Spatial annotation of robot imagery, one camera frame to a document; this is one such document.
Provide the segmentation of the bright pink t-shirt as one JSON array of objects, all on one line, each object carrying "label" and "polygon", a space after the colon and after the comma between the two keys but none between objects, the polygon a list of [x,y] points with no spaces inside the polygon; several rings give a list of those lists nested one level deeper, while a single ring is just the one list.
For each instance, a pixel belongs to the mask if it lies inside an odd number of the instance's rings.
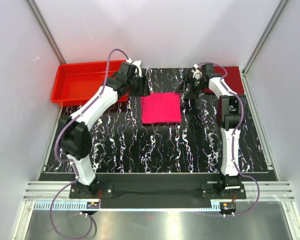
[{"label": "bright pink t-shirt", "polygon": [[174,92],[153,92],[140,98],[143,124],[181,123],[180,95]]}]

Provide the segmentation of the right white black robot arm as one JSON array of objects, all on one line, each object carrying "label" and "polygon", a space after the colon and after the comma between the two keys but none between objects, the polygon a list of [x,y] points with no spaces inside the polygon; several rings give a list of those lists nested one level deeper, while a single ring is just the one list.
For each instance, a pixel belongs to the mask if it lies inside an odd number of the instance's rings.
[{"label": "right white black robot arm", "polygon": [[216,122],[222,136],[222,163],[215,191],[222,198],[229,198],[241,187],[239,169],[239,139],[245,116],[244,95],[239,95],[225,81],[228,75],[215,72],[215,63],[194,64],[191,73],[186,73],[176,93],[184,99],[196,99],[200,92],[209,89],[218,98]]}]

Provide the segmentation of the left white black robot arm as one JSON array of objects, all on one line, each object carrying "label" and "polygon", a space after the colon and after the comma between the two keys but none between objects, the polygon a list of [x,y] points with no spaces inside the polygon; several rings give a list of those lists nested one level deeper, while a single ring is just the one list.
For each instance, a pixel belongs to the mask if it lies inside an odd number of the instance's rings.
[{"label": "left white black robot arm", "polygon": [[90,152],[90,131],[103,113],[121,97],[147,97],[150,95],[147,79],[142,73],[140,60],[126,60],[119,70],[107,77],[95,95],[70,116],[61,116],[61,131],[55,142],[55,151],[62,150],[75,172],[72,186],[87,198],[98,193],[98,179],[93,171]]}]

